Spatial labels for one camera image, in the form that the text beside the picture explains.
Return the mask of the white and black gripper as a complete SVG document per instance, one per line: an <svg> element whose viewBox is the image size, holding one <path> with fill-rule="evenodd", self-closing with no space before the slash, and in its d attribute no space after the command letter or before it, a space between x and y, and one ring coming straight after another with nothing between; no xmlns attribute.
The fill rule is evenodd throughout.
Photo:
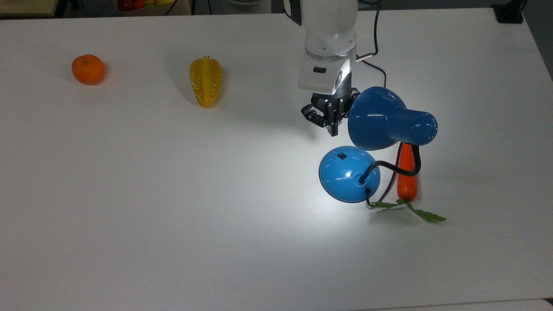
<svg viewBox="0 0 553 311"><path fill-rule="evenodd" d="M326 128L330 136L339 134L339 125L348 118L353 101L351 73L356 63L356 48L340 55L321 56L305 49L298 86L314 96L327 96L336 100L334 108L309 104L302 108L306 120L320 128Z"/></svg>

